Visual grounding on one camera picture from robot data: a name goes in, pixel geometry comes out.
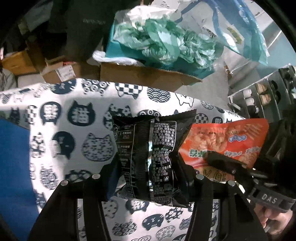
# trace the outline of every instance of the shoe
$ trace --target shoe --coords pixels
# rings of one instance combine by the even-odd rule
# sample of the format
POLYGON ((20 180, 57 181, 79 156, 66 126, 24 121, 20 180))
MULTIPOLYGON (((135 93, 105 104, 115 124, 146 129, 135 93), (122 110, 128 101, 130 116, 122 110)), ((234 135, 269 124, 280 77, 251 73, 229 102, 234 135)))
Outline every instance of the shoe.
POLYGON ((271 101, 270 94, 259 95, 259 99, 262 105, 267 105, 271 101))
POLYGON ((257 88, 258 94, 262 94, 263 92, 265 92, 267 90, 265 85, 262 85, 259 83, 256 84, 256 88, 257 88))

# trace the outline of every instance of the shoe rack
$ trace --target shoe rack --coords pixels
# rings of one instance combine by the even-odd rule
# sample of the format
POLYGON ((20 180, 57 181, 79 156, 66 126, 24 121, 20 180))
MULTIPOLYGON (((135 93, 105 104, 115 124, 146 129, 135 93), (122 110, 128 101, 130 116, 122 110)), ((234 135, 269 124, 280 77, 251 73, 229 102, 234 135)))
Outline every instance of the shoe rack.
POLYGON ((229 106, 235 113, 241 115, 244 118, 250 118, 250 113, 248 112, 246 104, 247 98, 245 98, 243 95, 243 90, 250 89, 252 91, 251 97, 254 99, 254 105, 259 108, 258 116, 260 118, 265 118, 269 123, 272 123, 282 119, 283 110, 288 105, 290 105, 291 102, 295 101, 295 99, 292 100, 290 97, 291 91, 296 92, 295 84, 296 75, 293 71, 293 67, 288 64, 271 73, 270 75, 258 80, 257 82, 247 86, 246 88, 228 96, 229 106), (291 78, 288 80, 284 75, 291 76, 291 78), (272 80, 276 83, 276 90, 274 88, 274 84, 271 82, 272 80), (257 83, 264 85, 266 87, 266 91, 263 94, 269 94, 271 97, 271 101, 266 105, 262 105, 260 101, 260 94, 256 88, 257 83), (275 96, 275 91, 279 92, 280 98, 278 98, 278 95, 275 96))

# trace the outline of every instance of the metal screw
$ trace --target metal screw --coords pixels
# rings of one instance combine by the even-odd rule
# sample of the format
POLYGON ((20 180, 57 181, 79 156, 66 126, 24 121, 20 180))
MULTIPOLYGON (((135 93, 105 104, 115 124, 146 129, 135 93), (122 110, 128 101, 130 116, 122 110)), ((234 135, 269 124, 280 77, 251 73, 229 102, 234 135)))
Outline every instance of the metal screw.
POLYGON ((195 176, 198 180, 203 180, 205 178, 205 176, 203 174, 197 174, 195 176))
POLYGON ((66 186, 66 185, 68 185, 68 180, 61 181, 61 186, 66 186))
POLYGON ((234 187, 236 185, 235 181, 233 181, 233 180, 229 180, 227 183, 232 187, 234 187))
POLYGON ((93 179, 99 179, 99 178, 101 177, 101 175, 98 174, 98 173, 95 173, 95 174, 93 174, 91 177, 92 177, 93 179))

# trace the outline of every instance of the orange snack bag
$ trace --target orange snack bag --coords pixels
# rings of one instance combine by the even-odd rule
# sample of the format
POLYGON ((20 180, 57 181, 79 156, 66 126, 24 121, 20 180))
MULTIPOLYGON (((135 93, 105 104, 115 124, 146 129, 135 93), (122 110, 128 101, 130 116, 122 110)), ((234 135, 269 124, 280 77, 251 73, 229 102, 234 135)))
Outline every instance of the orange snack bag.
POLYGON ((246 119, 223 124, 193 124, 179 149, 186 164, 213 181, 233 180, 233 176, 206 162, 208 150, 234 158, 252 168, 264 143, 266 119, 246 119))

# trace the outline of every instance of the black snack bag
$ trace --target black snack bag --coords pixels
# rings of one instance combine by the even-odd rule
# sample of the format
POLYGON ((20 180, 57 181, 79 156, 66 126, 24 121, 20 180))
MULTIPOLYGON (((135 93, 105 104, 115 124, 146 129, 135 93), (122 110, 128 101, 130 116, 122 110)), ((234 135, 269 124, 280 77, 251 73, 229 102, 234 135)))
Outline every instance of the black snack bag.
POLYGON ((120 196, 187 207, 175 170, 178 150, 196 116, 196 110, 176 115, 113 116, 113 133, 126 185, 120 196))

